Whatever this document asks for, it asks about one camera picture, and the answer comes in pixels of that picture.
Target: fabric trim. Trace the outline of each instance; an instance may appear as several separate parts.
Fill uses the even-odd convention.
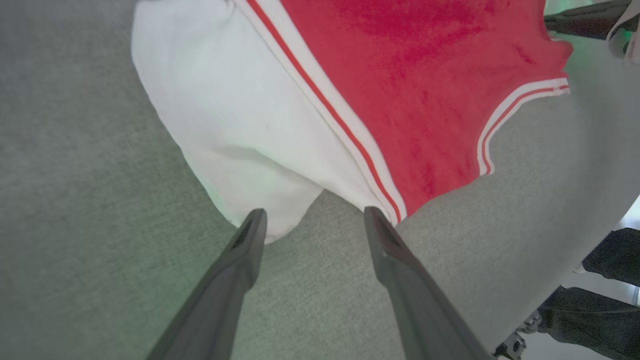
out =
[[[394,225],[400,223],[407,216],[406,206],[378,144],[324,73],[282,4],[257,0],[236,0],[236,4],[347,147],[387,218]]]
[[[567,78],[549,79],[528,83],[514,90],[495,109],[489,121],[484,126],[477,145],[477,160],[480,175],[495,172],[495,165],[489,153],[489,143],[502,125],[527,101],[540,97],[569,94]]]

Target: gray fabric surface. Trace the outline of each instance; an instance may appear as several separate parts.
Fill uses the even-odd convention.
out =
[[[138,83],[133,6],[3,3],[3,359],[143,358],[235,231]],[[601,42],[572,41],[573,94],[526,104],[493,139],[495,175],[398,227],[487,347],[551,294],[640,193],[640,68],[623,68]],[[401,354],[362,214],[325,192],[265,248],[234,359]]]

